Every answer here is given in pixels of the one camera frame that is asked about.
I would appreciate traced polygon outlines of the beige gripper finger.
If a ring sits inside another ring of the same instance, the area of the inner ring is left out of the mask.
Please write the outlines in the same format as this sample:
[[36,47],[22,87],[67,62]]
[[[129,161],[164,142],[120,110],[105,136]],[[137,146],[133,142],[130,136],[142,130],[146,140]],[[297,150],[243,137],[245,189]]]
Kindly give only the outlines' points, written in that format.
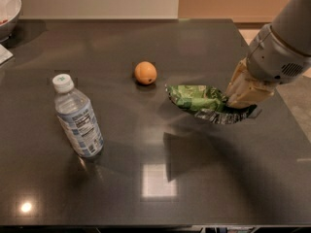
[[248,70],[247,59],[242,59],[236,66],[225,95],[230,108],[244,109],[274,95],[278,83],[260,81]]

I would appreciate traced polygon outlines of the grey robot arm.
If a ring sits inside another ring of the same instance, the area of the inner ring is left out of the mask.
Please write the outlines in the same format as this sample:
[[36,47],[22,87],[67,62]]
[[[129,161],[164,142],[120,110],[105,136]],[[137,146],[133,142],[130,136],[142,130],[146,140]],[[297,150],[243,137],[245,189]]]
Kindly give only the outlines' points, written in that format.
[[310,65],[311,0],[291,0],[252,40],[226,89],[227,104],[237,109],[255,105]]

